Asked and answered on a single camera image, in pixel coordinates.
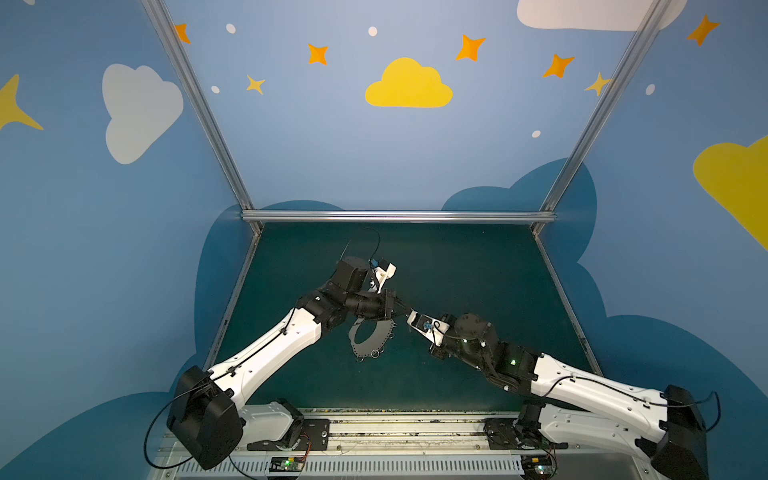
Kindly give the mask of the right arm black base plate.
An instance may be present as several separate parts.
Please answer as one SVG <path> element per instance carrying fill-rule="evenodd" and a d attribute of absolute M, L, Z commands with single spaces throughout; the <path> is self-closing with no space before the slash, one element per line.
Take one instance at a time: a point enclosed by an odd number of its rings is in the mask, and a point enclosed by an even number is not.
<path fill-rule="evenodd" d="M 491 450 L 550 450 L 567 449 L 567 442 L 548 440 L 534 420 L 511 417 L 488 418 L 483 426 Z"/>

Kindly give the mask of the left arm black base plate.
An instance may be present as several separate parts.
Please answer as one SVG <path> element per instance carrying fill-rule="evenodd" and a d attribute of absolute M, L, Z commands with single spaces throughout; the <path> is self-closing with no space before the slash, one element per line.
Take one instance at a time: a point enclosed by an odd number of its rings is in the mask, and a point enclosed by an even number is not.
<path fill-rule="evenodd" d="M 326 451 L 331 422 L 326 418 L 304 419 L 301 427 L 295 422 L 278 441 L 261 440 L 246 445 L 248 451 Z"/>

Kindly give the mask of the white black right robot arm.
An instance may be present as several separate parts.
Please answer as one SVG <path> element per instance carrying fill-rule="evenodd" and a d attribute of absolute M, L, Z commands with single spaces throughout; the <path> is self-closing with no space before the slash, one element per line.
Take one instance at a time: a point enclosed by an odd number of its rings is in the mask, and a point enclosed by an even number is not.
<path fill-rule="evenodd" d="M 432 356 L 456 358 L 491 384 L 523 397 L 517 420 L 497 435 L 501 447 L 586 444 L 647 461 L 668 479 L 708 478 L 708 428 L 688 390 L 605 379 L 505 342 L 491 323 L 474 314 L 417 315 L 409 323 L 430 342 Z"/>

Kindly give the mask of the grey ring-shaped metal plate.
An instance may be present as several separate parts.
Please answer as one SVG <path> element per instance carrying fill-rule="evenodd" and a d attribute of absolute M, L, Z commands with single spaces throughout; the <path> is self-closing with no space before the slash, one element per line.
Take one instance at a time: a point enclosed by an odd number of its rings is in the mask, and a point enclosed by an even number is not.
<path fill-rule="evenodd" d="M 367 338 L 357 340 L 357 333 L 360 328 L 366 324 L 374 324 L 373 331 Z M 379 358 L 384 352 L 387 342 L 393 337 L 393 330 L 395 327 L 396 322 L 392 319 L 370 320 L 358 318 L 348 333 L 350 345 L 357 361 L 363 362 L 367 358 Z"/>

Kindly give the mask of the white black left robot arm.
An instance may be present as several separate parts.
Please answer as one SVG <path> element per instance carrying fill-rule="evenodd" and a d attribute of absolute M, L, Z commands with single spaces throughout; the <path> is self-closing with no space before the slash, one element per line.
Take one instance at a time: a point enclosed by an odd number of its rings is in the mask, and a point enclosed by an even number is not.
<path fill-rule="evenodd" d="M 162 409 L 167 428 L 205 470 L 241 443 L 266 442 L 278 449 L 300 445 L 304 416 L 289 402 L 272 401 L 250 415 L 243 408 L 267 379 L 348 316 L 389 324 L 396 294 L 384 284 L 395 272 L 386 260 L 339 260 L 331 278 L 302 296 L 266 334 L 208 369 L 187 369 Z"/>

